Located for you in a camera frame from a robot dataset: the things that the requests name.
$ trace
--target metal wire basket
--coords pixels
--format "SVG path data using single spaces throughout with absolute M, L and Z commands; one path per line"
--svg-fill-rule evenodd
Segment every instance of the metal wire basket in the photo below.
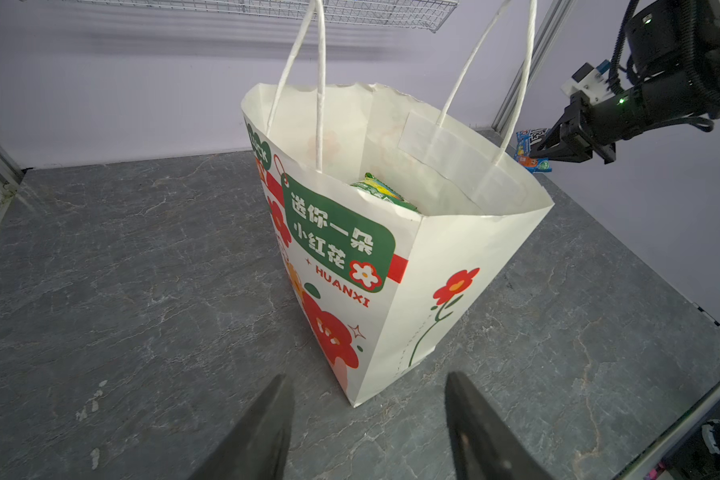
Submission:
M 81 3 L 303 18 L 309 0 L 75 0 Z M 426 28 L 436 32 L 458 0 L 325 0 L 326 22 Z

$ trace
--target green tag graphic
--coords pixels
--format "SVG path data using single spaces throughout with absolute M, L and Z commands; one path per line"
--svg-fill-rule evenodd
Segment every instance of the green tag graphic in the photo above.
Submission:
M 394 236 L 377 224 L 282 175 L 286 223 L 291 235 L 334 274 L 367 292 L 384 287 L 394 255 Z
M 262 163 L 264 170 L 269 170 L 272 166 L 272 150 L 270 150 L 269 144 L 265 141 L 261 141 L 259 139 L 259 134 L 253 133 L 253 129 L 250 125 L 246 124 L 246 126 L 248 127 L 248 136 L 251 139 L 253 154 Z

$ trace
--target blue snack package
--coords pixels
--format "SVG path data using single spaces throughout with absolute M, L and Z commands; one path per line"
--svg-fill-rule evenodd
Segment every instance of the blue snack package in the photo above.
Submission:
M 520 130 L 515 134 L 518 138 L 518 152 L 514 155 L 514 159 L 531 173 L 552 171 L 548 158 L 530 158 L 526 156 L 526 153 L 530 152 L 530 149 L 535 144 L 544 139 L 546 133 L 546 128 L 535 128 L 533 130 Z

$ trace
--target white flower with red outline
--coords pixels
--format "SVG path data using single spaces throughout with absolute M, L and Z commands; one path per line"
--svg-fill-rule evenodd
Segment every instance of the white flower with red outline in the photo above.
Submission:
M 367 290 L 372 290 L 376 286 L 382 284 L 382 279 L 380 279 L 378 274 L 376 274 L 374 265 L 361 264 L 360 262 L 353 260 L 349 266 L 354 270 L 350 275 L 352 279 L 357 283 L 365 285 Z

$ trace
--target marble surface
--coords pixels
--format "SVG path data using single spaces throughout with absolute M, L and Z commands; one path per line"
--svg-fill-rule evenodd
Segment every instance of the marble surface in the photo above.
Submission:
M 441 345 L 351 408 L 302 318 L 250 153 L 31 170 L 0 228 L 0 478 L 183 480 L 278 372 L 286 477 L 454 478 L 465 371 L 558 479 L 611 478 L 720 379 L 720 331 L 557 206 Z

